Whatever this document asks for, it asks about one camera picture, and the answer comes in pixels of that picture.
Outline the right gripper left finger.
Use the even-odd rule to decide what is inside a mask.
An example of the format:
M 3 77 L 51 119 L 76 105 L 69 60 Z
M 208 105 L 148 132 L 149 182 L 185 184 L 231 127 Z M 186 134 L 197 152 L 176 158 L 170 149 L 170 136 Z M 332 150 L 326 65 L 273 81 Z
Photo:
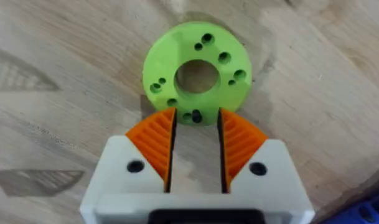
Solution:
M 147 223 L 171 188 L 176 115 L 158 111 L 107 140 L 80 205 L 85 223 Z

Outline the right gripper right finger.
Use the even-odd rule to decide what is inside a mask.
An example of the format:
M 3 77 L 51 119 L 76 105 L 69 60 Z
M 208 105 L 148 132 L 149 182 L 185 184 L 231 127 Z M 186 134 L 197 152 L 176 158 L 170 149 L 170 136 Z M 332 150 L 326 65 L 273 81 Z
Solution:
M 258 210 L 265 223 L 310 223 L 315 211 L 288 149 L 238 114 L 220 108 L 222 193 Z

